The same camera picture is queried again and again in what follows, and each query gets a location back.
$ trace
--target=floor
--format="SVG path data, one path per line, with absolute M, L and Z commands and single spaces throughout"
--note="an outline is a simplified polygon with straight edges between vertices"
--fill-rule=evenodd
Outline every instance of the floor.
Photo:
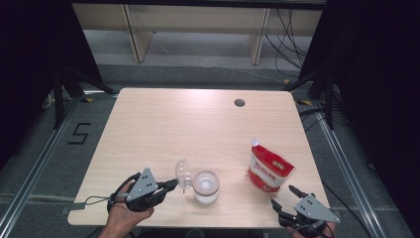
M 246 36 L 156 33 L 145 60 L 136 63 L 126 33 L 85 31 L 85 35 L 104 82 L 115 89 L 138 86 L 280 90 L 285 79 L 295 80 L 299 72 L 288 61 L 276 59 L 267 39 L 260 63 L 251 65 Z M 278 46 L 277 36 L 269 38 Z M 311 38 L 295 38 L 295 44 L 303 51 L 307 51 L 310 41 Z M 299 64 L 296 53 L 285 53 Z M 88 84 L 82 86 L 92 93 L 97 90 Z M 310 83 L 293 91 L 300 112 L 319 106 L 317 102 L 306 102 L 309 87 Z M 47 108 L 20 152 L 1 171 L 0 211 L 15 214 L 8 229 L 1 231 L 1 237 L 88 237 L 95 231 L 95 227 L 69 225 L 66 215 L 116 97 L 101 93 L 86 97 L 93 101 L 65 102 L 67 119 L 60 131 L 53 130 L 53 107 Z M 379 177 L 367 167 L 368 158 L 345 117 L 340 111 L 333 115 L 334 131 L 328 130 L 320 113 L 302 116 L 302 124 L 321 179 L 326 183 L 331 208 L 342 219 L 336 237 L 413 237 Z M 87 122 L 89 126 L 80 126 Z M 78 132 L 88 134 L 82 145 L 68 143 L 80 139 L 73 135 L 76 126 Z M 23 184 L 32 189 L 25 190 Z M 27 196 L 20 200 L 24 205 L 13 206 L 19 198 L 16 194 Z M 141 228 L 135 230 L 136 234 L 141 232 Z M 262 236 L 289 237 L 280 226 L 264 230 Z

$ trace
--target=red and white bag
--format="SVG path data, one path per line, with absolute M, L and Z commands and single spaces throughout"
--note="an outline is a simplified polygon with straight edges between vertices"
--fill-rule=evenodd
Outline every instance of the red and white bag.
M 295 167 L 261 146 L 257 139 L 252 139 L 252 144 L 251 164 L 248 169 L 251 181 L 263 191 L 278 192 Z

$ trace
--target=hand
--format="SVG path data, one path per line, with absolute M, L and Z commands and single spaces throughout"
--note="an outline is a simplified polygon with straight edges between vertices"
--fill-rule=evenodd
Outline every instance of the hand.
M 334 232 L 336 230 L 336 223 L 327 221 L 327 226 L 322 231 L 322 234 L 326 235 L 327 237 L 334 237 Z M 297 230 L 291 228 L 290 226 L 287 226 L 286 229 L 288 233 L 290 233 L 292 238 L 305 238 Z
M 125 192 L 130 187 L 127 183 L 121 192 Z M 115 203 L 109 212 L 105 228 L 99 235 L 100 238 L 122 238 L 126 236 L 141 221 L 148 219 L 155 212 L 154 208 L 146 211 L 134 212 L 127 208 L 125 203 Z

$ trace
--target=light wood table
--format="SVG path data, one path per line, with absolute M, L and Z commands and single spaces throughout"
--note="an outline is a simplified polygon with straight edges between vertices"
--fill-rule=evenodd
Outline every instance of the light wood table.
M 243 107 L 235 105 L 243 99 Z M 265 193 L 250 180 L 251 139 L 284 156 L 296 171 L 279 193 Z M 296 106 L 289 92 L 145 89 L 121 90 L 75 202 L 108 196 L 127 177 L 151 168 L 157 181 L 175 179 L 176 162 L 192 173 L 207 169 L 221 186 L 215 203 L 202 205 L 193 189 L 178 186 L 141 226 L 278 228 L 274 198 L 295 214 L 300 199 L 289 184 L 314 192 L 329 206 Z M 73 225 L 104 225 L 106 202 L 73 210 Z

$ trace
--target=hand-mounted device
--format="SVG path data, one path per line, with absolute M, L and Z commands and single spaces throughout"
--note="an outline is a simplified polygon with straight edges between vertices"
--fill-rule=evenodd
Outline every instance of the hand-mounted device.
M 296 229 L 301 235 L 307 238 L 317 236 L 328 238 L 322 234 L 322 231 L 326 227 L 326 221 L 339 223 L 340 218 L 316 199 L 315 194 L 307 194 L 292 185 L 289 186 L 289 189 L 296 196 L 299 198 L 303 197 L 303 199 L 294 205 L 294 210 L 297 211 L 297 215 L 282 211 L 282 206 L 272 199 L 272 209 L 278 213 L 278 223 L 283 227 L 290 226 Z
M 131 180 L 134 180 L 135 182 L 130 185 L 126 192 L 121 193 L 121 189 Z M 177 179 L 165 182 L 156 181 L 151 169 L 145 168 L 141 174 L 137 173 L 127 178 L 117 190 L 110 195 L 107 205 L 108 212 L 112 205 L 122 202 L 126 203 L 127 207 L 132 211 L 145 211 L 150 207 L 162 203 L 166 194 L 169 191 L 174 190 L 176 185 Z

